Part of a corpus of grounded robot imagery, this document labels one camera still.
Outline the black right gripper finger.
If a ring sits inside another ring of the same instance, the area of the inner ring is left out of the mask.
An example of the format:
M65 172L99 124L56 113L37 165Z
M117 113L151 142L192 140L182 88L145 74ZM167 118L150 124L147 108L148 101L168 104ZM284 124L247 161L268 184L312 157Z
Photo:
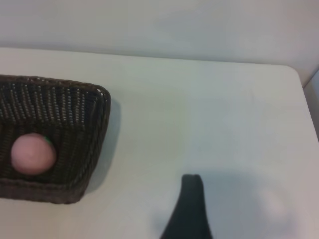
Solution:
M181 191L162 239L213 239L200 175L185 174Z

